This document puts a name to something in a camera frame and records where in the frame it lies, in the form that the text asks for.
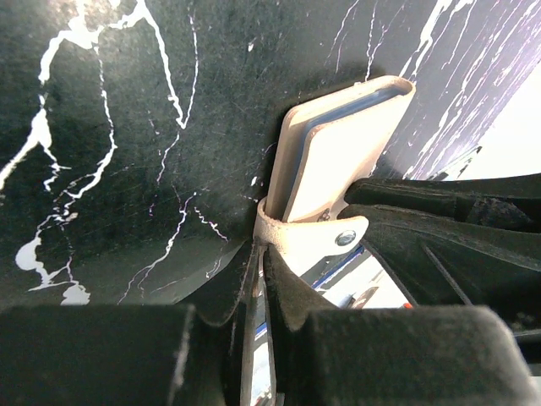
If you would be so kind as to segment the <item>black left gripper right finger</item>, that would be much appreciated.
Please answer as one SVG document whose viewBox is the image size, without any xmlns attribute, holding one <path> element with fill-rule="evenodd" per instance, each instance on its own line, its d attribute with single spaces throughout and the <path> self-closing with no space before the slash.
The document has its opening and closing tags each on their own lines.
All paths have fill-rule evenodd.
<svg viewBox="0 0 541 406">
<path fill-rule="evenodd" d="M 511 330 L 479 306 L 341 309 L 262 256 L 279 405 L 529 405 Z"/>
</svg>

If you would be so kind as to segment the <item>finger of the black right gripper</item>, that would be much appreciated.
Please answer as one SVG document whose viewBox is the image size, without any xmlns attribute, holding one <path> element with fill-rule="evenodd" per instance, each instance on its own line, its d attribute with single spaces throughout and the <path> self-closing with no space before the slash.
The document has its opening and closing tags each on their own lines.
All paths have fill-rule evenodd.
<svg viewBox="0 0 541 406">
<path fill-rule="evenodd" d="M 345 217 L 416 305 L 486 305 L 515 330 L 540 326 L 540 177 L 363 178 Z"/>
</svg>

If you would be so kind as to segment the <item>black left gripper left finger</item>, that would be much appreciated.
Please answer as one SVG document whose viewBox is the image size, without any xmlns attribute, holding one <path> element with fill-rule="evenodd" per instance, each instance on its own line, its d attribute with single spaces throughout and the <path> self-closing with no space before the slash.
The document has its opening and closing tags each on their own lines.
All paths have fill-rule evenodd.
<svg viewBox="0 0 541 406">
<path fill-rule="evenodd" d="M 249 404 L 258 250 L 244 243 L 175 305 L 5 310 L 2 404 Z"/>
</svg>

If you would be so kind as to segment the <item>cream leather card holder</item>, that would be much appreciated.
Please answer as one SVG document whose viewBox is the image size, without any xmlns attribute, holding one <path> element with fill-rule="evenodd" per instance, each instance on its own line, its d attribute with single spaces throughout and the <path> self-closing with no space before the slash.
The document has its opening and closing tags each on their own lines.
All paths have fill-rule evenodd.
<svg viewBox="0 0 541 406">
<path fill-rule="evenodd" d="M 369 221 L 338 219 L 344 195 L 371 174 L 415 93 L 411 81 L 384 75 L 287 112 L 254 236 L 273 245 L 294 274 L 359 243 Z"/>
</svg>

